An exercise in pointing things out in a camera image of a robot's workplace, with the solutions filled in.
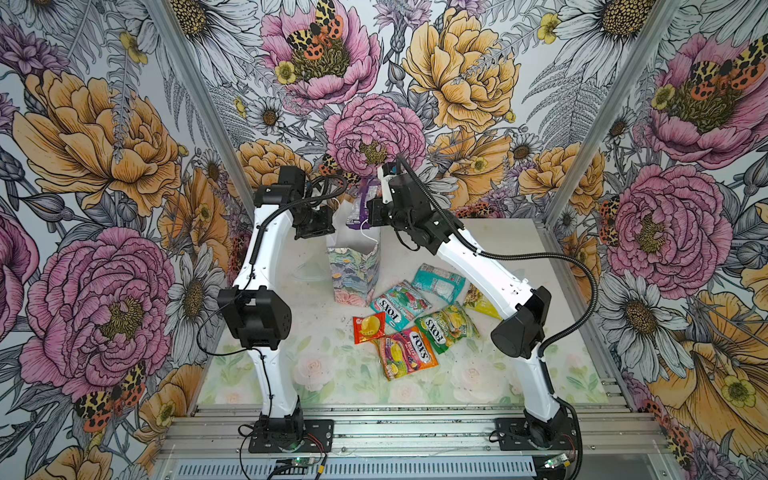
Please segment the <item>large purple snack packet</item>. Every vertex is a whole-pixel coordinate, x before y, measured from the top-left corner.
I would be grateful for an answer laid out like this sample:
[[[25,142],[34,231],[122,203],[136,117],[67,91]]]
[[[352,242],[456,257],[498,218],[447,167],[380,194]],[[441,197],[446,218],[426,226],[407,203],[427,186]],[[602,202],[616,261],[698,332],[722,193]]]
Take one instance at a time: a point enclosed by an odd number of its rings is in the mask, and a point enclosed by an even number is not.
[[[360,229],[369,219],[367,202],[377,198],[380,191],[380,182],[375,179],[363,180],[360,184],[358,195],[353,202],[352,213],[347,219],[347,226],[352,229]]]

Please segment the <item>floral paper gift bag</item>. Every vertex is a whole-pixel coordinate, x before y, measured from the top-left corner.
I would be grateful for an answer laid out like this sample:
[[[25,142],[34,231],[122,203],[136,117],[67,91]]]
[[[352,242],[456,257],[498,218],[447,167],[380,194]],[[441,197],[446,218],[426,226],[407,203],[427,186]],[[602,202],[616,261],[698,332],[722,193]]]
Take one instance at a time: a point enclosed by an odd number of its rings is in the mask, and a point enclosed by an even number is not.
[[[342,202],[332,215],[334,231],[325,236],[334,300],[364,307],[371,304],[379,279],[381,229],[368,221],[348,223],[355,205]]]

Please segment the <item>yellow corn chips packet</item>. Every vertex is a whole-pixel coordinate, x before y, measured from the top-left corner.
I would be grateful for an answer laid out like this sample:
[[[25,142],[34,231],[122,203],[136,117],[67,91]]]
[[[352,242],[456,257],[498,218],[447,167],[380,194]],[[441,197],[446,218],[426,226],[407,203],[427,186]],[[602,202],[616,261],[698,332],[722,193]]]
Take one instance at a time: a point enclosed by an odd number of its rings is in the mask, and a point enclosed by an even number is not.
[[[497,320],[501,319],[500,314],[490,300],[473,284],[469,286],[464,297],[463,307],[496,318]]]

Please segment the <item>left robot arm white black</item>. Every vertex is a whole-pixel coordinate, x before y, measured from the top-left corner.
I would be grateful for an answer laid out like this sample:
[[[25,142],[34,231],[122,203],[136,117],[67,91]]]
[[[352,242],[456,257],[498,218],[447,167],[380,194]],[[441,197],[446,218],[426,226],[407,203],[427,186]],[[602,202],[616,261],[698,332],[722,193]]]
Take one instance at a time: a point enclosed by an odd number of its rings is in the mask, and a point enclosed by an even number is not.
[[[309,179],[293,166],[282,167],[275,183],[258,187],[243,265],[233,286],[218,294],[218,312],[254,364],[262,407],[253,436],[266,443],[296,443],[306,431],[300,398],[280,351],[292,326],[290,306],[276,291],[283,250],[290,233],[308,239],[333,232],[333,212],[325,202],[346,187],[339,175]]]

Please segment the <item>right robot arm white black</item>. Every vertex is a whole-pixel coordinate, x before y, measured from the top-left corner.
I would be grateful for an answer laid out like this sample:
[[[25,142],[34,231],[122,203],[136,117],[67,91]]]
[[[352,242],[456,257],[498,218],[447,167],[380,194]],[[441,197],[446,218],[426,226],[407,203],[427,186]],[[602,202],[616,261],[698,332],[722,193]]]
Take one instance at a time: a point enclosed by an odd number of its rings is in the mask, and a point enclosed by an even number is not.
[[[477,287],[501,315],[491,340],[513,360],[524,395],[523,428],[515,435],[537,448],[550,448],[567,426],[568,411],[559,401],[541,353],[551,293],[533,288],[482,249],[469,230],[434,200],[412,168],[398,159],[377,168],[381,195],[367,202],[375,226],[404,232],[416,246],[448,263]]]

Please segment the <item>green red Fox's packet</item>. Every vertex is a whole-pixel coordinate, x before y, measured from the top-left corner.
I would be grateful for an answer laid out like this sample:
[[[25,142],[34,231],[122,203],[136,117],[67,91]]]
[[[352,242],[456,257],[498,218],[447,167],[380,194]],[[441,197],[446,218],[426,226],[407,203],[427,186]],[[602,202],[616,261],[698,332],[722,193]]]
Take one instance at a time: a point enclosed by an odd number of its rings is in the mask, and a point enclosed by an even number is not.
[[[395,331],[402,331],[413,320],[427,313],[432,304],[410,282],[403,280],[374,298],[370,307],[384,313],[385,321]]]

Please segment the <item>small red lemon sachet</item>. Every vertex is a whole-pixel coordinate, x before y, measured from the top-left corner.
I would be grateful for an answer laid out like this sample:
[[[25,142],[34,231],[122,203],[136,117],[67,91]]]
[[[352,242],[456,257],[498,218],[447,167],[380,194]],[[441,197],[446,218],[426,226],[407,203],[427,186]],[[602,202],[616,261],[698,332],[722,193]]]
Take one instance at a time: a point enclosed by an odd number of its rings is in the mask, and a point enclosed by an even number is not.
[[[353,336],[355,344],[381,338],[386,333],[386,314],[374,313],[365,317],[353,318]]]

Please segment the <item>green yellow Fox's packet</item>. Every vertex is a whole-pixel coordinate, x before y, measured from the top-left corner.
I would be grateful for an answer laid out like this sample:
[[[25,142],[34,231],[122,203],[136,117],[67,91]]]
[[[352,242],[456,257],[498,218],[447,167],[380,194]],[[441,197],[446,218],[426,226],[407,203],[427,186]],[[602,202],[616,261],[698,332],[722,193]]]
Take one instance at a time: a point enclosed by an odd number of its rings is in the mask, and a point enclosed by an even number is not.
[[[445,353],[465,338],[478,336],[474,322],[457,303],[416,318],[415,325],[426,335],[437,354]]]

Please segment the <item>orange fruit Fox's packet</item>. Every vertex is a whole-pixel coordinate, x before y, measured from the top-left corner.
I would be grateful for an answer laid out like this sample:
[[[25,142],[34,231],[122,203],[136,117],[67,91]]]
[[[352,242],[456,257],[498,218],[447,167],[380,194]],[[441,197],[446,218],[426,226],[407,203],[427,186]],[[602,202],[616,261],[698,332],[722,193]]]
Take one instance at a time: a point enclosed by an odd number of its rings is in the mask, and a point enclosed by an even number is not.
[[[416,326],[374,340],[388,381],[438,366],[426,335]]]

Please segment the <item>left corner aluminium post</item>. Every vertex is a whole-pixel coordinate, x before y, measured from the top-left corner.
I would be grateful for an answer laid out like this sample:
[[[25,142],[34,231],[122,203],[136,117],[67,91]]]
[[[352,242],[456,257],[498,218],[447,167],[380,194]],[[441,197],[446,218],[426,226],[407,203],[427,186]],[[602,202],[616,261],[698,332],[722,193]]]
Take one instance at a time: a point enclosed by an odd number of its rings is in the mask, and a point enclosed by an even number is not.
[[[174,63],[175,71],[183,80],[191,100],[200,114],[213,146],[219,154],[224,167],[230,174],[245,212],[255,223],[252,188],[246,178],[243,167],[238,161],[229,135],[218,114],[208,86],[198,66],[196,55],[187,46],[186,39],[168,1],[149,1],[147,9],[159,30],[166,49]]]

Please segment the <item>corner aluminium post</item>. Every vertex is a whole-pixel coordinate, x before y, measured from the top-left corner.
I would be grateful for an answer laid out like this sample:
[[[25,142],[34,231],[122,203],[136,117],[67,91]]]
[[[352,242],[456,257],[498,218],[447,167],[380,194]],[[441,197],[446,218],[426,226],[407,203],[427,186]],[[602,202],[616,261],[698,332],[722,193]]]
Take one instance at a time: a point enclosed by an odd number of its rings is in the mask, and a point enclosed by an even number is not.
[[[575,189],[591,165],[612,121],[621,110],[620,102],[630,94],[634,81],[639,77],[649,60],[656,54],[662,36],[672,23],[682,1],[657,1],[651,10],[635,46],[630,50],[626,64],[618,69],[614,84],[598,110],[595,121],[582,142],[581,148],[550,203],[543,225],[547,229],[555,226],[556,219],[569,203]]]
[[[174,63],[175,71],[183,80],[191,100],[200,114],[213,146],[219,154],[224,167],[230,174],[245,212],[255,223],[252,188],[246,178],[243,167],[238,161],[229,135],[218,114],[208,86],[198,66],[196,55],[187,46],[186,39],[168,1],[149,1],[147,9],[159,30],[166,49]]]

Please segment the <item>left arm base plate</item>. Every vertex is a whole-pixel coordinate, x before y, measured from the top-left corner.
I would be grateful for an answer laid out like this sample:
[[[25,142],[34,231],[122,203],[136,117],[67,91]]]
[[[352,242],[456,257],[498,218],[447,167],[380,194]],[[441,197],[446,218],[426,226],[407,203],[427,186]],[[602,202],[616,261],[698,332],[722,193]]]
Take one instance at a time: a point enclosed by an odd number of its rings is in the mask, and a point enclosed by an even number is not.
[[[249,435],[251,454],[330,453],[335,422],[310,419],[295,423],[285,419],[257,421]]]

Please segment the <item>aluminium mounting rail frame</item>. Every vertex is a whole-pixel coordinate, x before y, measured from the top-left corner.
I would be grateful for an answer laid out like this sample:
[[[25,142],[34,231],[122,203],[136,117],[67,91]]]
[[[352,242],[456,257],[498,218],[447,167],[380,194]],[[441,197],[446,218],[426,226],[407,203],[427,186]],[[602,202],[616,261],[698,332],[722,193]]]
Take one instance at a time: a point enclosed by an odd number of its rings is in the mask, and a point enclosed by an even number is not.
[[[308,421],[334,421],[335,457],[492,455],[501,451],[489,440],[495,422],[521,416],[519,408],[492,406],[320,406],[305,413]],[[173,421],[159,458],[234,459],[241,431],[258,412],[252,405],[213,405]],[[617,406],[586,406],[578,418],[587,455],[661,454],[666,440],[649,414]]]

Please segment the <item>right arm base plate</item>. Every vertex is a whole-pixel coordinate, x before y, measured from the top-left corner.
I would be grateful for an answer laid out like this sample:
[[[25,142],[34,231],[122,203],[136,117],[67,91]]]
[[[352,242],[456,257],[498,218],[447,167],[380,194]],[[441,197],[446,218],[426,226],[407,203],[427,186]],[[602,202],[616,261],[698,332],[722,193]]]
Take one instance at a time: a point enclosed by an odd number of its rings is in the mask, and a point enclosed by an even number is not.
[[[494,420],[488,435],[502,451],[565,450],[575,452],[580,446],[573,421],[542,422],[525,418],[502,417]]]

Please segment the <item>right corner aluminium post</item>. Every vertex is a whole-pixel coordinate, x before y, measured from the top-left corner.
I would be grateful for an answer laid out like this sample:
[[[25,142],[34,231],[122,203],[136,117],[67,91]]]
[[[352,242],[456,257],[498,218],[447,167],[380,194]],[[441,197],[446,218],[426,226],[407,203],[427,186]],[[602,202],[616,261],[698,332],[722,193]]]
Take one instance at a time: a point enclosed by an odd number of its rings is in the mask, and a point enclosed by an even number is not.
[[[547,229],[555,226],[556,219],[569,203],[575,189],[591,165],[612,121],[621,110],[620,102],[630,94],[634,81],[639,77],[649,60],[656,54],[662,36],[672,23],[682,1],[657,1],[651,10],[635,46],[630,50],[626,64],[618,69],[614,84],[598,110],[595,121],[582,142],[581,148],[550,203],[543,225]]]

